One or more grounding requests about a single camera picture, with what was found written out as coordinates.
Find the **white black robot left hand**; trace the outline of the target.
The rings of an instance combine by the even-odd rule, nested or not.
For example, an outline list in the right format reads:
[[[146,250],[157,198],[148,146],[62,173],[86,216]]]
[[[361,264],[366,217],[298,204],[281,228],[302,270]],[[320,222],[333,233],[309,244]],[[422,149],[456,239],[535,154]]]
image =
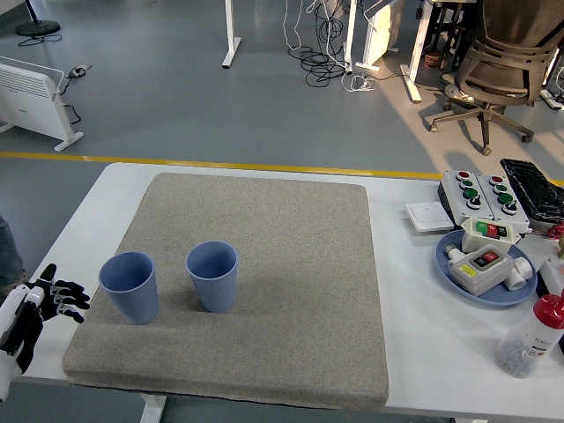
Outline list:
[[[34,348],[44,323],[58,315],[82,323],[90,308],[90,296],[80,284],[56,278],[49,264],[33,282],[14,287],[1,305],[1,400],[12,381],[24,374],[33,360]]]

